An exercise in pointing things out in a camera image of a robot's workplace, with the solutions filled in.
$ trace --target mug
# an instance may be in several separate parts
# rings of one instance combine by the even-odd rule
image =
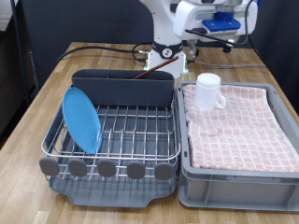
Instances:
[[[226,107],[226,99],[221,95],[221,78],[219,76],[212,73],[204,73],[198,76],[194,105],[205,110]]]

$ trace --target plate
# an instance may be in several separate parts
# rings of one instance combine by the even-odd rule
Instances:
[[[76,144],[88,153],[96,153],[102,145],[103,133],[99,132],[101,122],[88,96],[77,88],[68,89],[64,94],[63,112],[67,130]]]

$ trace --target wire rack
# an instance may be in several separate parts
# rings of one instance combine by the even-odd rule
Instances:
[[[128,178],[126,169],[131,161],[140,161],[145,165],[142,182],[145,178],[155,178],[154,167],[160,162],[176,166],[180,147],[174,101],[171,107],[98,105],[95,108],[103,132],[102,146],[97,153],[87,153],[76,145],[67,131],[61,108],[42,142],[41,147],[47,157],[54,158],[58,163],[61,181],[70,176],[73,180],[81,180],[82,177],[74,177],[69,171],[67,163],[73,158],[86,163],[87,181],[99,176],[96,163],[101,159],[115,163],[116,182],[120,178]],[[103,181],[109,177],[97,178]]]

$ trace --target checkered cloth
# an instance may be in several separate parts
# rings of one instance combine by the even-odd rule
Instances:
[[[221,86],[224,109],[193,105],[195,85],[183,87],[192,167],[299,172],[299,156],[272,113],[264,89]]]

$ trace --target white robot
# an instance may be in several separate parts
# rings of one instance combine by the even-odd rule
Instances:
[[[188,73],[182,40],[187,40],[190,55],[196,57],[197,40],[225,43],[230,52],[240,35],[253,32],[258,15],[258,0],[140,0],[151,12],[154,41],[147,68],[178,56],[178,60],[161,68],[175,78]],[[172,4],[178,4],[176,12]]]

